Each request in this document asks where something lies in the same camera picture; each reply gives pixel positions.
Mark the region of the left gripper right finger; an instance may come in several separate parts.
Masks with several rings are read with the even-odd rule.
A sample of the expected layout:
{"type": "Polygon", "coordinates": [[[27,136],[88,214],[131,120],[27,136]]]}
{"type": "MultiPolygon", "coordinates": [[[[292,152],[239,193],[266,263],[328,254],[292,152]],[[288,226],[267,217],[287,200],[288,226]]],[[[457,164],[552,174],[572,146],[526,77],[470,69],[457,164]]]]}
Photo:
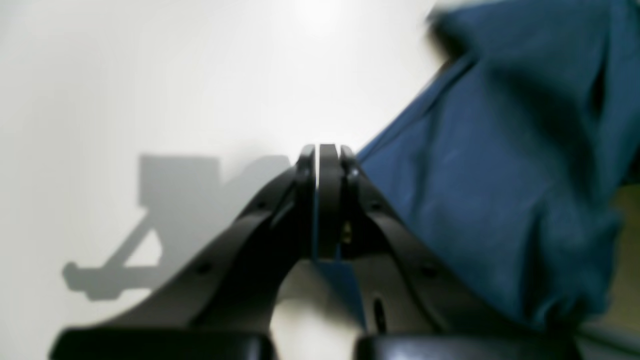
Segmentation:
{"type": "Polygon", "coordinates": [[[318,258],[352,269],[365,317],[356,360],[580,360],[568,333],[520,326],[404,226],[354,153],[318,146],[318,258]]]}

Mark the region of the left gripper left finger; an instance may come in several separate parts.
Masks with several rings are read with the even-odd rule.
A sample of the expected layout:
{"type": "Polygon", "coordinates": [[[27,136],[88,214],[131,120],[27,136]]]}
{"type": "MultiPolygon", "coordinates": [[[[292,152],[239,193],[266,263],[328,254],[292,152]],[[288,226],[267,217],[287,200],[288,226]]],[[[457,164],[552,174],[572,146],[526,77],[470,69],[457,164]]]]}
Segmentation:
{"type": "Polygon", "coordinates": [[[315,253],[316,147],[268,182],[217,238],[142,303],[68,328],[51,360],[276,360],[270,323],[290,270],[315,253]]]}

